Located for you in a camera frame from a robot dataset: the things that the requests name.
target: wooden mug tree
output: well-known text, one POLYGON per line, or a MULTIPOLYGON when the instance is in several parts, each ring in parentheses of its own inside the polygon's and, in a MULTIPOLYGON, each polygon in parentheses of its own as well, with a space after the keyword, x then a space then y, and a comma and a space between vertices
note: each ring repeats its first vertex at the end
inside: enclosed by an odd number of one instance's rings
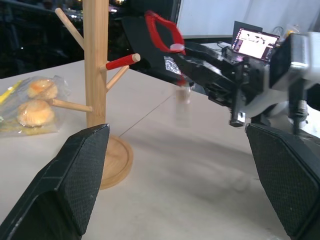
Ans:
MULTIPOLYGON (((55 13, 84 50, 85 101, 86 105, 53 99, 55 107, 86 112, 87 127, 106 122, 106 93, 129 69, 130 64, 140 60, 139 54, 132 54, 115 61, 108 58, 109 0, 83 0, 84 38, 77 31, 64 12, 57 8, 55 13), (121 69, 107 82, 107 72, 121 69)), ((133 151, 130 145, 111 135, 105 155, 100 189, 112 187, 121 182, 130 172, 133 151)))

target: white wall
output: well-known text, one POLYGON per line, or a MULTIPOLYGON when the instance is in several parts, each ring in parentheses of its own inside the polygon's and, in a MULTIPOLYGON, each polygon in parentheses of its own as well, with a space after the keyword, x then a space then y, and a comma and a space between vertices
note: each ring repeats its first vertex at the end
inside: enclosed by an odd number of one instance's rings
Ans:
POLYGON ((320 9, 320 0, 182 0, 177 26, 182 35, 232 35, 234 21, 271 33, 287 24, 306 32, 320 9))

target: red mug handle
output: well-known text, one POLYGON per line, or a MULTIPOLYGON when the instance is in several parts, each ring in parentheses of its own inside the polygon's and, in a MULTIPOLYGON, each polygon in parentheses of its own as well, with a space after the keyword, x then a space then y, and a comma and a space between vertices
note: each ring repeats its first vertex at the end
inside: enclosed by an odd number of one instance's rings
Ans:
POLYGON ((147 11, 144 16, 145 16, 145 21, 146 21, 148 31, 150 33, 151 40, 158 49, 166 53, 182 53, 184 55, 186 54, 184 48, 183 49, 168 48, 162 41, 157 31, 156 22, 160 23, 161 25, 165 26, 167 29, 171 31, 174 44, 180 44, 184 46, 185 40, 183 39, 180 31, 178 30, 174 22, 168 21, 162 18, 161 16, 159 16, 158 14, 156 14, 151 10, 147 11))

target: white table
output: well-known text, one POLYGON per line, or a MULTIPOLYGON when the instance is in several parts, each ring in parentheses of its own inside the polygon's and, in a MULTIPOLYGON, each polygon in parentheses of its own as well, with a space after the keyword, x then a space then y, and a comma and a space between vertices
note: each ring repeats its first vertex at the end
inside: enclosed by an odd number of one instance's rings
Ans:
MULTIPOLYGON (((117 70, 111 71, 109 78, 117 70)), ((0 80, 60 75, 69 101, 85 103, 84 62, 0 80)), ((129 142, 129 176, 99 192, 84 240, 288 240, 258 179, 244 129, 229 111, 192 93, 190 128, 174 123, 174 87, 129 70, 107 95, 111 133, 129 142)), ((67 111, 60 132, 0 138, 0 222, 68 136, 86 127, 67 111)))

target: bread roll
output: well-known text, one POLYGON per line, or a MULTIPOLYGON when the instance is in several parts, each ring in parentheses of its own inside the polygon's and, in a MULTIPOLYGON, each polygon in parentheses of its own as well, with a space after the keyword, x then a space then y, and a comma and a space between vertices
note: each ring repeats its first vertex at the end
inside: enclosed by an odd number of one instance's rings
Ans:
POLYGON ((58 94, 56 84, 49 79, 39 79, 30 83, 27 90, 29 98, 41 100, 54 99, 58 94))
POLYGON ((55 113, 44 100, 31 100, 18 108, 17 120, 25 127, 40 127, 52 122, 55 113))

